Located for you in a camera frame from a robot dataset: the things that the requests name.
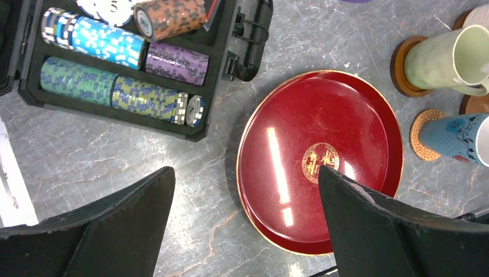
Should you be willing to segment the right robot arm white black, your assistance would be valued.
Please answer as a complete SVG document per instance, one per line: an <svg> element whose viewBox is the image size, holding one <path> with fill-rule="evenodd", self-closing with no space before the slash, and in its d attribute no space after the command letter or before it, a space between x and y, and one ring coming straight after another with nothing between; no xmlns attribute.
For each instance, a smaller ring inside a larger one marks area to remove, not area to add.
<svg viewBox="0 0 489 277"><path fill-rule="evenodd" d="M484 206L457 217L459 220L488 224L488 206Z"/></svg>

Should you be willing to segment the cream yellow mug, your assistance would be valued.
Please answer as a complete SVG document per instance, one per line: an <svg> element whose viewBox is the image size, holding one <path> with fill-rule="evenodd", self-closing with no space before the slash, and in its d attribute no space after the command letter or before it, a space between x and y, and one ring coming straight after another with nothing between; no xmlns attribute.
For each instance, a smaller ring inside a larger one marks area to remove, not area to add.
<svg viewBox="0 0 489 277"><path fill-rule="evenodd" d="M489 4L485 4L483 6L479 6L472 11L469 12L467 17L464 20L462 25L463 28L468 27L470 25L481 25L486 29L489 29L488 22L488 11Z"/></svg>

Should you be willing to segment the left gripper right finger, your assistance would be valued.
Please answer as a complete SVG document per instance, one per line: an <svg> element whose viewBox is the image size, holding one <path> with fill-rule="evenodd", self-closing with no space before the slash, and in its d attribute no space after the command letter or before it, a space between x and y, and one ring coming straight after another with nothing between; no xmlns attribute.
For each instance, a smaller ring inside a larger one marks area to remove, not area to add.
<svg viewBox="0 0 489 277"><path fill-rule="evenodd" d="M322 166L339 276L487 276L488 224L415 208Z"/></svg>

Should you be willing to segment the woven rattan coaster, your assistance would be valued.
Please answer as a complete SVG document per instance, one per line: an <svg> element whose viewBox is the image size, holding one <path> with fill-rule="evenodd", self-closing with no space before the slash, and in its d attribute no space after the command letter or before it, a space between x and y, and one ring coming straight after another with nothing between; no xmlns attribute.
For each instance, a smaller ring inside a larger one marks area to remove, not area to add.
<svg viewBox="0 0 489 277"><path fill-rule="evenodd" d="M436 119L445 118L446 114L439 109L426 109L420 112L415 119L410 128L409 141L414 153L424 161L434 161L441 157L441 154L425 147L420 141L420 134L423 126L428 121L433 121Z"/></svg>

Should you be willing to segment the red round tray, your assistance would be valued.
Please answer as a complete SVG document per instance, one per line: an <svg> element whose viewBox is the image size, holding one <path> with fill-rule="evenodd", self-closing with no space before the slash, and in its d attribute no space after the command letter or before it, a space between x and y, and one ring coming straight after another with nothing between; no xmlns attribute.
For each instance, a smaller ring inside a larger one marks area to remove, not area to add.
<svg viewBox="0 0 489 277"><path fill-rule="evenodd" d="M272 245L304 256L332 252L319 195L322 166L391 197L403 174L403 139L391 105L366 80L338 70L280 84L243 131L240 202Z"/></svg>

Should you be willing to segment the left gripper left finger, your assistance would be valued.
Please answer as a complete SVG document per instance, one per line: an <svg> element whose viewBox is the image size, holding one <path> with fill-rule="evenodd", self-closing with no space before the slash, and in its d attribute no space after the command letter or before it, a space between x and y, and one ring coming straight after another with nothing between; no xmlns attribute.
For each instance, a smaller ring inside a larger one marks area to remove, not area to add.
<svg viewBox="0 0 489 277"><path fill-rule="evenodd" d="M34 226L1 229L2 276L152 276L175 191L163 167Z"/></svg>

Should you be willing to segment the blue mug white inside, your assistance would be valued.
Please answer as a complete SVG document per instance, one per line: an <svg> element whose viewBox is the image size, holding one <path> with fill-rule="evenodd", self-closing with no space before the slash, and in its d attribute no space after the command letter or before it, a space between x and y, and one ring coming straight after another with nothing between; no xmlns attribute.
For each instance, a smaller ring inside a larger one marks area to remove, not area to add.
<svg viewBox="0 0 489 277"><path fill-rule="evenodd" d="M488 166L488 114L454 115L428 121L421 144L442 156Z"/></svg>

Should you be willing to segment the black poker chip case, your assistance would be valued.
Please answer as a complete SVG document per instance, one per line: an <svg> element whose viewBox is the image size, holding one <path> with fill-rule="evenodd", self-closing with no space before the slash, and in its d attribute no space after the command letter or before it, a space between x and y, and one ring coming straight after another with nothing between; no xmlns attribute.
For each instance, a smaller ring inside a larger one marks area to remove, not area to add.
<svg viewBox="0 0 489 277"><path fill-rule="evenodd" d="M169 44L209 56L205 81L198 87L45 43L40 34L43 13L50 7L59 7L80 14L81 9L74 1L10 1L9 5L11 11L1 47L2 95L16 90L31 106L99 117L193 142L207 135L218 81L236 78L250 81L257 75L273 15L272 1L259 1L252 21L245 18L236 1L221 1L210 30L200 29L167 39ZM192 128L44 92L39 84L40 70L50 56L201 96L202 119Z"/></svg>

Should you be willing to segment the light green mug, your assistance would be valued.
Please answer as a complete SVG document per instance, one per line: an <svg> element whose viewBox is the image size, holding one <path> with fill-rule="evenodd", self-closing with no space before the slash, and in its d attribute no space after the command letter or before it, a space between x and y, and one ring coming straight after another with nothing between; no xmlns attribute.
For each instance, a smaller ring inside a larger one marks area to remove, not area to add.
<svg viewBox="0 0 489 277"><path fill-rule="evenodd" d="M488 94L488 29L470 25L426 39L408 51L404 72L413 86Z"/></svg>

